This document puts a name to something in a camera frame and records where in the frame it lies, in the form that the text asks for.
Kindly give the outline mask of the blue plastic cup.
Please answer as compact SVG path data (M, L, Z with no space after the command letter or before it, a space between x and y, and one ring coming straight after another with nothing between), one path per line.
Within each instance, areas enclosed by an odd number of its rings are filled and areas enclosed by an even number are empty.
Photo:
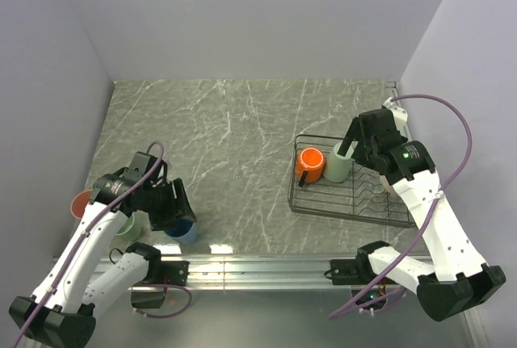
M191 245L197 241L198 231L195 222L177 219L172 229L164 230L164 233L180 245Z

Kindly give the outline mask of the pale green plastic cup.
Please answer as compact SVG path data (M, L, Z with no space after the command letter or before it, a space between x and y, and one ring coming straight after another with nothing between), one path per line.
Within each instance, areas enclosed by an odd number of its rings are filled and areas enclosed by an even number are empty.
M341 145L341 142L336 143L326 157L322 175L329 182L341 183L347 179L350 173L354 148L350 146L347 152L341 155L338 153Z

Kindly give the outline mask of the orange mug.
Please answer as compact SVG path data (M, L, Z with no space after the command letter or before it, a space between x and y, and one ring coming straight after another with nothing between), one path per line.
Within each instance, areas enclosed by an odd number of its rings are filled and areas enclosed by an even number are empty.
M323 173L326 158L323 152L316 147L306 147L296 155L295 174L298 177L298 186L317 182Z

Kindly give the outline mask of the salmon plastic cup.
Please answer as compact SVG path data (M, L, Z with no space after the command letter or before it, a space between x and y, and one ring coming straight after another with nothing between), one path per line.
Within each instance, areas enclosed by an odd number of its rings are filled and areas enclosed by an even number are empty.
M84 215L86 206L90 202L90 194L92 190L85 190L76 195L70 204L70 211L75 219L81 219Z

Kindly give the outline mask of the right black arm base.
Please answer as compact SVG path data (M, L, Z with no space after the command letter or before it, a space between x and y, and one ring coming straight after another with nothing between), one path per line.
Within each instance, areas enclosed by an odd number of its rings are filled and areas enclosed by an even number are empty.
M324 273L324 277L329 279L334 286L357 286L356 289L351 291L351 295L355 296L375 275L369 272L367 268L361 266L361 263L355 259L332 259L330 260L330 269ZM363 305L385 294L385 284L378 283L361 296L355 304Z

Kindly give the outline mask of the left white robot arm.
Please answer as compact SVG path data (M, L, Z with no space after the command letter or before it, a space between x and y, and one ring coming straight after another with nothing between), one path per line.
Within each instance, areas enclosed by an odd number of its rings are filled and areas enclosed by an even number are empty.
M185 237L197 221L181 178L167 178L167 164L149 153L130 166L99 178L80 223L44 281L30 296L17 296L9 314L20 337L48 347L84 347L98 319L130 287L148 285L164 295L184 291L188 264L167 267L159 249L134 242L97 279L103 250L135 212L144 212L153 231Z

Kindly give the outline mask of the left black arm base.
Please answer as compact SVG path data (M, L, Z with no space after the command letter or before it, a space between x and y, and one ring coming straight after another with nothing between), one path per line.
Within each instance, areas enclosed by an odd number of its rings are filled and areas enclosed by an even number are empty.
M154 288L152 291L135 291L131 294L131 304L141 315L145 315L146 309L159 309L164 305L168 290L185 289L189 295L187 307L191 303L191 293L186 289L189 262L161 262L159 267L160 282L154 278L152 284L162 283L164 287Z

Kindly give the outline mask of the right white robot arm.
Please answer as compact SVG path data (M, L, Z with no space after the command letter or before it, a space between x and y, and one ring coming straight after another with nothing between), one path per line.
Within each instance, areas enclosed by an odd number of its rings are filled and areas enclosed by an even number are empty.
M425 263L377 241L358 249L355 272L370 290L389 279L412 291L434 321L484 304L505 282L500 266L491 266L463 230L426 147L404 137L399 117L382 107L356 116L342 146L352 158L386 178L418 227L431 262Z

